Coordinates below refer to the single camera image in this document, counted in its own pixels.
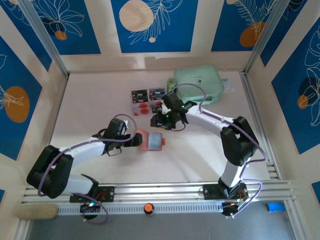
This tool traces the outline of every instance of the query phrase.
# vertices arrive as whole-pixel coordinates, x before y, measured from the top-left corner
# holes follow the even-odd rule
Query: white wall
[[[0,189],[6,192],[0,209],[0,238],[5,240],[15,233],[15,214],[26,190],[27,174],[49,141],[66,80],[54,63],[46,71],[1,7],[0,22],[0,36],[42,86],[17,160],[0,154]]]
[[[250,51],[211,52],[224,0],[199,0],[191,52],[121,53],[110,0],[85,0],[101,54],[61,56],[69,72],[173,70],[213,64],[243,69]]]
[[[319,17],[320,1],[308,0],[267,66],[259,59],[248,76],[282,176],[298,187],[297,199],[312,239],[320,236],[320,206],[311,188],[320,180],[320,145],[298,154],[271,82]]]

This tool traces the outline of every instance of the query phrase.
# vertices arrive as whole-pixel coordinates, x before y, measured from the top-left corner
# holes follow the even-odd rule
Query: blue object
[[[320,204],[320,181],[314,182],[311,185],[315,193],[315,196],[318,199],[318,202]]]
[[[219,23],[212,44],[212,52],[251,51],[254,46],[241,44],[242,33],[250,29],[251,37],[255,38],[252,27],[252,18],[263,5],[269,5],[271,0],[233,1],[234,4],[224,1]],[[270,14],[258,17],[256,22],[266,22]]]
[[[270,202],[266,204],[266,207],[270,213],[286,211],[285,205],[282,202]]]
[[[0,189],[0,204],[4,195],[5,195],[5,190]]]
[[[37,3],[36,11],[61,55],[101,54],[84,0]],[[57,31],[65,33],[66,39],[59,39]]]
[[[299,154],[320,144],[319,55],[320,18],[272,81]]]
[[[198,0],[111,0],[111,5],[122,53],[190,52]],[[139,31],[126,26],[121,16],[133,14],[134,10],[125,13],[133,7],[142,16],[149,9],[153,15],[150,26]]]
[[[27,94],[23,97],[23,104],[19,103],[20,95],[16,95],[13,96],[16,97],[16,103],[7,98],[9,102],[4,102],[0,108],[0,153],[17,160],[42,87],[1,37],[0,49],[0,100],[4,99],[5,92],[11,87],[20,87]],[[15,116],[26,114],[26,118],[22,122],[14,121],[8,115],[10,109],[16,111]]]
[[[45,47],[37,37],[36,33],[30,26],[28,20],[24,17],[19,6],[8,0],[0,1],[0,5],[18,29],[24,40],[28,43],[34,54],[48,71],[51,65],[51,58]]]
[[[279,23],[276,25],[269,41],[260,55],[264,66],[268,64],[306,2],[307,0],[292,0],[286,7]]]

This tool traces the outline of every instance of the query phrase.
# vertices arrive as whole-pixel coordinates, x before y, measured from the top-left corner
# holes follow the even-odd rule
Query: metal frame
[[[294,186],[286,180],[266,180],[263,188],[254,201],[283,201],[295,200]],[[102,186],[114,186],[114,202],[103,203],[104,206],[116,205],[133,206],[153,204],[192,204],[193,206],[203,203],[220,204],[234,202],[234,200],[205,200],[202,187],[204,184],[217,184],[217,182],[180,182],[180,183],[140,183],[140,184],[102,184]],[[259,188],[255,182],[246,182],[249,197],[252,197]],[[56,204],[59,208],[76,206],[79,203],[70,203],[70,195],[62,194],[51,199],[47,196],[39,197],[38,190],[32,186],[26,188],[22,205],[28,204]],[[69,212],[69,215],[78,215],[79,212]]]
[[[258,40],[256,41],[255,46],[253,47],[251,56],[244,68],[244,73],[247,74],[250,69],[255,64],[256,60],[260,57],[262,51],[264,50],[266,44],[268,43],[272,33],[274,32],[279,20],[282,17],[282,14],[286,10],[289,2],[291,0],[280,0],[275,4],[268,20],[266,21],[265,27],[263,28],[262,33],[260,34]]]
[[[68,76],[67,69],[60,58],[57,48],[53,44],[31,3],[28,0],[17,0],[17,2],[50,57],[56,63],[59,70],[65,76]],[[303,217],[300,215],[299,204],[296,202],[294,185],[291,181],[280,180],[282,177],[279,172],[277,161],[260,119],[250,81],[247,78],[248,72],[259,58],[289,2],[290,0],[282,0],[278,1],[275,5],[262,34],[252,50],[252,54],[243,70],[243,74],[240,74],[240,76],[257,133],[262,141],[261,144],[265,147],[269,156],[269,162],[267,162],[266,165],[271,180],[263,181],[262,191],[254,201],[283,201],[295,237],[299,240],[306,240],[310,239],[310,236],[304,229]],[[115,186],[114,202],[104,203],[103,205],[107,207],[109,214],[143,214],[142,206],[146,202],[155,204],[155,206],[158,207],[158,212],[161,212],[159,211],[162,209],[161,207],[164,207],[166,211],[174,213],[182,213],[184,211],[220,212],[221,203],[229,202],[229,200],[205,200],[201,191],[203,184],[216,184],[216,182],[112,184],[112,186]],[[258,190],[258,186],[258,184],[253,182],[247,183],[250,197]],[[79,215],[79,212],[77,211],[77,209],[79,209],[79,203],[70,203],[68,195],[61,195],[55,199],[38,197],[37,190],[30,186],[26,188],[22,200],[22,205],[28,204],[57,204],[59,215]],[[208,204],[216,207],[210,209]],[[17,231],[12,239],[25,239],[29,225],[30,221],[19,221]]]
[[[42,43],[43,47],[49,54],[50,58],[55,62],[57,68],[65,77],[68,77],[68,71],[66,66],[64,65],[60,54],[52,41],[48,31],[46,30],[45,26],[41,22],[35,8],[32,6],[29,0],[16,0],[22,13],[25,15],[25,18],[30,23],[33,31],[39,38],[40,42]]]

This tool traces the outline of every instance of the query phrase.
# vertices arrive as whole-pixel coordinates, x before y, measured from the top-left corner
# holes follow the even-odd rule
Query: purple cable
[[[82,194],[82,193],[74,193],[74,194],[75,194],[75,195],[78,195],[78,196],[80,196],[80,197],[89,199],[89,200],[91,200],[91,201],[94,201],[95,204],[98,204],[98,205],[105,211],[105,213],[106,213],[105,220],[95,222],[95,221],[88,221],[87,219],[85,219],[85,212],[86,212],[86,211],[83,211],[83,213],[82,213],[82,219],[83,219],[84,222],[86,222],[86,223],[88,223],[88,224],[93,224],[93,225],[103,225],[103,224],[106,224],[106,223],[107,223],[107,221],[108,221],[108,216],[109,216],[109,215],[108,215],[108,211],[107,211],[106,207],[103,206],[103,204],[102,204],[101,202],[93,199],[92,197],[89,197],[89,196],[87,196],[87,195],[84,195],[84,194]]]
[[[195,85],[195,84],[192,84],[192,83],[182,83],[182,84],[179,84],[179,85],[176,85],[174,88],[172,88],[171,91],[173,91],[174,89],[176,89],[177,87],[180,87],[180,86],[183,86],[183,85],[189,85],[189,86],[194,86],[198,89],[200,89],[202,92],[203,92],[203,99],[201,100],[200,104],[199,104],[199,111],[209,117],[212,117],[214,119],[217,119],[219,120],[220,122],[222,123],[227,123],[229,124],[230,126],[234,127],[235,129],[237,129],[239,132],[241,132],[245,137],[247,137],[255,146],[257,149],[259,149],[259,151],[262,153],[264,159],[257,159],[257,160],[250,160],[250,161],[247,161],[243,168],[242,168],[242,171],[239,175],[240,179],[242,178],[242,175],[244,174],[245,172],[245,169],[246,167],[248,166],[248,164],[250,163],[257,163],[257,162],[264,162],[264,161],[267,161],[268,160],[268,156],[267,154],[265,153],[265,151],[259,146],[259,144],[248,134],[246,133],[242,128],[240,128],[239,126],[237,126],[236,124],[234,124],[233,122],[230,122],[228,120],[225,120],[219,116],[216,116],[216,115],[213,115],[209,112],[206,112],[206,111],[203,111],[202,110],[202,104],[204,103],[204,101],[206,100],[207,98],[207,94],[206,92],[198,85]],[[250,198],[250,200],[247,202],[247,204],[245,204],[245,206],[243,208],[241,208],[238,212],[236,212],[233,217],[235,217],[236,215],[238,215],[243,209],[245,209],[252,201],[253,199],[261,192],[261,189],[262,189],[262,186],[263,186],[263,183],[259,180],[255,180],[255,179],[242,179],[244,181],[252,181],[252,182],[255,182],[255,183],[259,183],[260,184],[260,188],[258,189],[258,191],[253,195],[252,198]]]
[[[227,123],[229,124],[230,126],[234,127],[235,129],[237,129],[239,132],[241,132],[243,135],[245,135],[246,138],[248,138],[255,146],[257,149],[259,149],[259,151],[262,153],[264,159],[257,159],[257,160],[250,160],[250,161],[247,161],[245,164],[244,164],[244,167],[242,169],[242,172],[240,173],[240,178],[242,177],[243,173],[244,173],[244,169],[246,168],[246,166],[250,163],[257,163],[257,162],[264,162],[264,161],[267,161],[268,160],[268,156],[267,154],[265,153],[265,151],[259,146],[259,144],[248,134],[246,133],[242,128],[240,128],[239,126],[235,125],[233,122],[230,122],[228,120],[225,120],[219,116],[216,116],[216,115],[213,115],[209,112],[206,112],[206,111],[203,111],[202,110],[202,104],[204,103],[204,101],[206,100],[207,98],[207,94],[206,92],[198,85],[195,85],[195,84],[192,84],[192,83],[182,83],[182,84],[179,84],[179,85],[176,85],[174,88],[172,88],[171,91],[173,91],[174,89],[176,89],[177,87],[180,87],[180,86],[183,86],[183,85],[189,85],[189,86],[194,86],[198,89],[200,89],[202,92],[203,92],[203,99],[201,100],[200,104],[199,104],[199,111],[201,113],[203,113],[204,115],[207,115],[209,117],[212,117],[214,119],[217,119],[219,120],[220,122],[223,122],[223,123]]]
[[[92,141],[85,141],[85,142],[81,142],[81,143],[79,143],[79,144],[73,145],[73,146],[71,146],[70,148],[67,148],[67,149],[63,150],[62,152],[60,152],[60,153],[52,160],[52,162],[51,162],[51,163],[49,164],[49,166],[46,168],[46,170],[45,170],[45,172],[44,172],[44,174],[43,174],[43,177],[41,178],[40,184],[39,184],[39,186],[38,186],[38,195],[39,195],[40,197],[44,197],[44,196],[45,196],[45,194],[42,194],[42,193],[41,193],[41,189],[42,189],[42,187],[43,187],[43,185],[44,185],[45,179],[46,179],[49,171],[51,170],[51,167],[56,163],[56,161],[57,161],[63,154],[65,154],[65,153],[67,153],[67,152],[69,152],[69,151],[71,151],[71,150],[73,150],[73,149],[76,149],[76,148],[82,147],[82,146],[84,146],[84,145],[87,145],[87,144],[93,144],[93,143],[104,142],[104,141],[111,141],[111,142],[116,142],[116,143],[123,143],[123,142],[130,141],[131,139],[134,138],[134,136],[135,136],[136,133],[137,133],[137,129],[138,129],[136,121],[135,121],[131,116],[129,116],[129,115],[127,115],[127,114],[118,114],[118,115],[116,115],[116,116],[114,116],[114,117],[116,118],[116,117],[118,117],[118,116],[125,116],[125,117],[127,117],[127,118],[129,118],[129,119],[131,119],[131,120],[133,121],[134,126],[135,126],[135,129],[134,129],[134,133],[132,134],[132,136],[129,137],[128,139],[124,139],[124,140],[117,140],[117,139],[97,139],[97,140],[92,140]]]
[[[234,215],[233,215],[233,217],[235,217],[235,216],[237,216],[239,213],[241,213],[241,211],[243,210],[243,209],[245,209],[254,199],[255,199],[255,197],[261,192],[261,190],[262,190],[262,185],[263,185],[263,183],[261,182],[261,181],[259,181],[259,180],[256,180],[256,179],[243,179],[245,182],[254,182],[254,183],[257,183],[257,184],[260,184],[260,187],[259,187],[259,189],[258,189],[258,191],[256,191],[256,193],[249,199],[249,201],[239,210],[239,211],[237,211]]]

